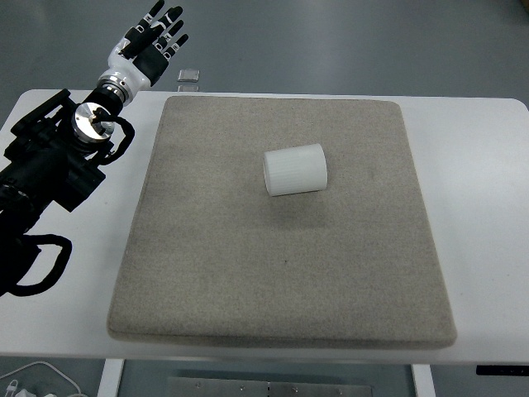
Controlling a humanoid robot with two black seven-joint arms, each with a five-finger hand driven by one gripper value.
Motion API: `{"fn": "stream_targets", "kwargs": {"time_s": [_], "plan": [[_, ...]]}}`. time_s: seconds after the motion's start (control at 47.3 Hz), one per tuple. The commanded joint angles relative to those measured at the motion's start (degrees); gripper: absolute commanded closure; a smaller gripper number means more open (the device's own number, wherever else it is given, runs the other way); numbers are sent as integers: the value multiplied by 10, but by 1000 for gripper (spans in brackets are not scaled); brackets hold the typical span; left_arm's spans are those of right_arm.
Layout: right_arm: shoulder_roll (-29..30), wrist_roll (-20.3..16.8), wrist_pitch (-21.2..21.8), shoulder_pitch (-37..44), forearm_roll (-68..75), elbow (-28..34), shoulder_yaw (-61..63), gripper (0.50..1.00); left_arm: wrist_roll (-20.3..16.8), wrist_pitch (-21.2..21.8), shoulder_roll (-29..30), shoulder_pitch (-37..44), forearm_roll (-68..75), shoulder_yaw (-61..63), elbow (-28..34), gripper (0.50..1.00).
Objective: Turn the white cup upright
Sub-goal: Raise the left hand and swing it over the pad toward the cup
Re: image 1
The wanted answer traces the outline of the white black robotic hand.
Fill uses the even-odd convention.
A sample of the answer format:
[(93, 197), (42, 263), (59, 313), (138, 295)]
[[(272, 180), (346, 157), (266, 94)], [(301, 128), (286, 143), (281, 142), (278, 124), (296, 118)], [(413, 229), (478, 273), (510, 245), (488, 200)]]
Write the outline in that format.
[(118, 41), (108, 56), (108, 69), (98, 85), (113, 91), (127, 105), (140, 92), (154, 86), (170, 60), (188, 40), (181, 6), (155, 5)]

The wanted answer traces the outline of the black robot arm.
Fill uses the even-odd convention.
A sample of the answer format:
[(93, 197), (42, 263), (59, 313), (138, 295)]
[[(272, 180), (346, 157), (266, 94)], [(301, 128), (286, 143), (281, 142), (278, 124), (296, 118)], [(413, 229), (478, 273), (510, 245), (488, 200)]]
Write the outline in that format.
[(73, 246), (54, 234), (31, 235), (53, 202), (71, 212), (104, 181), (101, 166), (119, 159), (135, 130), (120, 112), (128, 98), (101, 82), (82, 103), (63, 89), (11, 129), (1, 172), (1, 293), (43, 293), (64, 273)]

